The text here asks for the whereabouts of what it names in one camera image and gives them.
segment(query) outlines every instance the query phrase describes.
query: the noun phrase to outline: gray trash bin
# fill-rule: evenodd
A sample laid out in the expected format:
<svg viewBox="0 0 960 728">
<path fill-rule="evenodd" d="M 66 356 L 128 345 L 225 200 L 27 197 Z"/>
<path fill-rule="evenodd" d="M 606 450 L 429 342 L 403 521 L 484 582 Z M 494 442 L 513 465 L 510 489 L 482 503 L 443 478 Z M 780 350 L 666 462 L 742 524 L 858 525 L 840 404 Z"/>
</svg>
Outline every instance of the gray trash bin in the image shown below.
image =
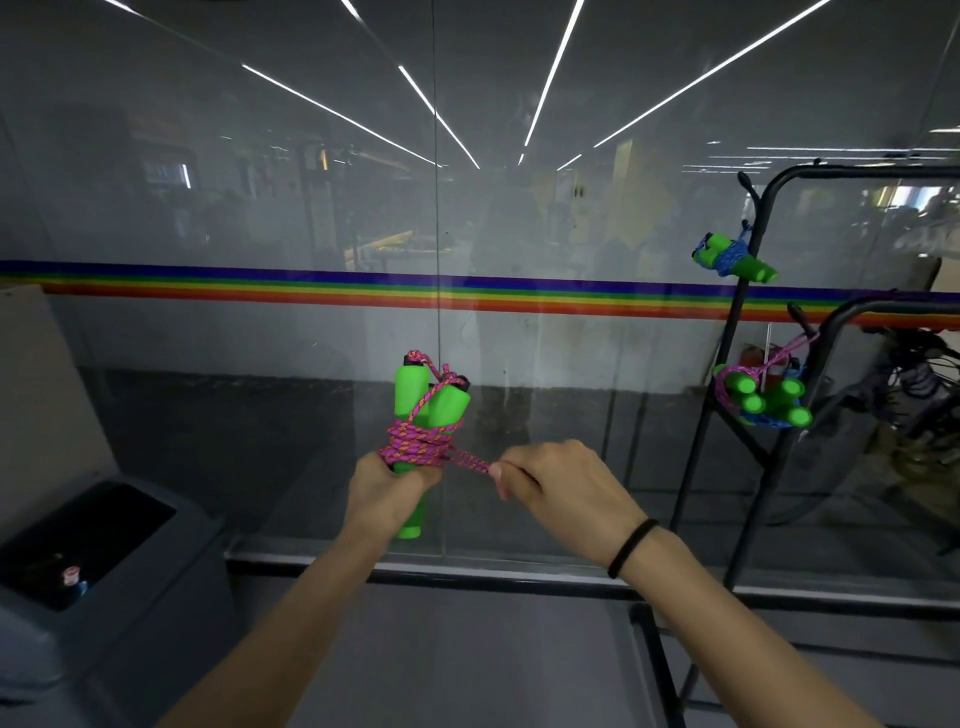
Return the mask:
<svg viewBox="0 0 960 728">
<path fill-rule="evenodd" d="M 0 726 L 153 725 L 239 637 L 219 524 L 124 476 L 0 546 Z"/>
</svg>

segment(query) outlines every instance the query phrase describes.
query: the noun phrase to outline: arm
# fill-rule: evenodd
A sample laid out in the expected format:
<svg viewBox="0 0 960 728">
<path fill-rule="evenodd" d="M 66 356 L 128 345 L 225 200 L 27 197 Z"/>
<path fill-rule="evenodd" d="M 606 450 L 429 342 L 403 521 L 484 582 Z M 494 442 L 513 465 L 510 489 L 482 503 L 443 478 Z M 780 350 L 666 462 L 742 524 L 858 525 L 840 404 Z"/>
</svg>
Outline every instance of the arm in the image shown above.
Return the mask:
<svg viewBox="0 0 960 728">
<path fill-rule="evenodd" d="M 581 443 L 513 448 L 491 465 L 573 551 L 606 568 L 646 515 Z M 880 728 L 705 570 L 676 534 L 655 528 L 621 571 L 673 629 L 741 728 Z"/>
<path fill-rule="evenodd" d="M 333 642 L 348 599 L 440 480 L 435 468 L 403 477 L 379 455 L 357 463 L 344 527 L 274 610 L 157 724 L 157 728 L 285 726 Z"/>
</svg>

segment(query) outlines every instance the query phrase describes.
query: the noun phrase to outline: gray floor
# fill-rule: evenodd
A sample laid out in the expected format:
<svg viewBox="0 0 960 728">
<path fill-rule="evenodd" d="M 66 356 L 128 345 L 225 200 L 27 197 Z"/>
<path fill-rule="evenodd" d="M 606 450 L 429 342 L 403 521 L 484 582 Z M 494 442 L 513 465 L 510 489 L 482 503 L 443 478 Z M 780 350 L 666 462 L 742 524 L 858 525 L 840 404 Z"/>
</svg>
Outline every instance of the gray floor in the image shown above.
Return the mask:
<svg viewBox="0 0 960 728">
<path fill-rule="evenodd" d="M 353 463 L 383 444 L 392 402 L 389 384 L 339 380 L 128 371 L 87 371 L 84 378 L 125 472 L 193 498 L 240 532 L 288 539 L 336 534 Z M 492 458 L 517 442 L 577 437 L 606 454 L 652 516 L 669 518 L 698 394 L 536 390 L 527 393 L 527 421 L 500 428 L 481 428 L 477 413 L 495 411 L 491 401 L 502 402 L 506 393 L 476 387 L 472 394 L 475 405 L 457 436 L 461 447 Z M 835 436 L 810 438 L 798 450 L 773 513 L 813 508 L 761 532 L 755 568 L 798 578 L 957 581 L 956 554 L 937 556 L 939 537 L 882 502 L 882 478 L 861 472 L 858 453 L 872 427 L 850 415 Z M 681 529 L 706 564 L 727 563 L 757 473 L 746 450 L 714 420 Z M 572 560 L 520 508 L 501 503 L 477 473 L 449 469 L 427 509 L 423 537 L 407 545 L 414 551 Z"/>
<path fill-rule="evenodd" d="M 291 583 L 235 582 L 248 628 Z M 290 726 L 653 726 L 627 609 L 582 598 L 368 585 Z M 960 624 L 761 614 L 886 724 L 956 725 Z M 688 661 L 663 639 L 679 684 Z M 690 728 L 732 726 L 706 684 L 694 697 L 703 704 L 687 712 Z"/>
</svg>

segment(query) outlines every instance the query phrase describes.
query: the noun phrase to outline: rainbow stripe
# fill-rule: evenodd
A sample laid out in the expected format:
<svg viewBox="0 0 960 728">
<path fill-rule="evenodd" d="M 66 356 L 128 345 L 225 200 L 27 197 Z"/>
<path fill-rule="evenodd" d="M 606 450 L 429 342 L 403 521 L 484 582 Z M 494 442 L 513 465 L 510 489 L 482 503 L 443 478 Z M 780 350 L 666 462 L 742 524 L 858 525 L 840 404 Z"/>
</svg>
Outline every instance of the rainbow stripe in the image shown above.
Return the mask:
<svg viewBox="0 0 960 728">
<path fill-rule="evenodd" d="M 597 280 L 509 279 L 476 276 L 285 271 L 114 263 L 0 261 L 0 280 L 39 283 L 50 294 L 190 301 L 312 303 L 389 308 L 444 308 L 578 316 L 722 320 L 732 285 L 632 283 Z M 744 321 L 787 322 L 798 303 L 811 321 L 836 306 L 876 291 L 755 285 Z M 960 294 L 929 294 L 958 302 Z M 868 314 L 858 324 L 960 328 L 960 316 Z"/>
</svg>

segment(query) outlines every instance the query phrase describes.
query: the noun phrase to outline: black hair tie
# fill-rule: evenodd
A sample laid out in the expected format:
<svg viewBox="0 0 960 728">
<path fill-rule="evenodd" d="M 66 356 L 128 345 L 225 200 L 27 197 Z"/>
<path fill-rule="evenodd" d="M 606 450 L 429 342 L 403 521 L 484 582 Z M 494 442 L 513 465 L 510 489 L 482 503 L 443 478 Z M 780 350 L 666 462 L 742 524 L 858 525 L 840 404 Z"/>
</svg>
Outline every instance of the black hair tie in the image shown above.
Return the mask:
<svg viewBox="0 0 960 728">
<path fill-rule="evenodd" d="M 607 576 L 611 579 L 615 579 L 620 575 L 620 570 L 623 569 L 623 565 L 627 563 L 627 559 L 630 558 L 630 554 L 634 552 L 637 544 L 643 541 L 643 537 L 650 533 L 654 528 L 660 525 L 657 522 L 657 519 L 647 519 L 639 526 L 636 527 L 636 531 L 630 534 L 630 538 L 624 543 L 620 548 L 620 551 L 616 554 L 613 561 L 610 564 L 610 568 L 607 569 Z"/>
</svg>

